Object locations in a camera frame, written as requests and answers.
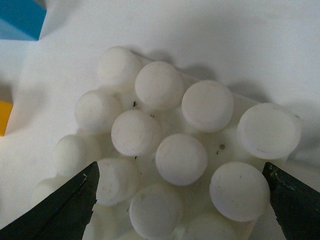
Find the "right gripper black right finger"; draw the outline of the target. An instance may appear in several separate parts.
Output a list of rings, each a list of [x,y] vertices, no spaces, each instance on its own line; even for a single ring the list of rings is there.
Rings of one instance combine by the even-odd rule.
[[[302,181],[266,162],[263,171],[270,205],[287,240],[320,238],[320,193]]]

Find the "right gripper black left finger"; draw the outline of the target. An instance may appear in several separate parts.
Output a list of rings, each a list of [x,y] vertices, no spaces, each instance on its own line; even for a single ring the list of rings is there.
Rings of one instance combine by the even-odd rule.
[[[2,240],[81,240],[97,202],[100,178],[92,162],[0,231]]]

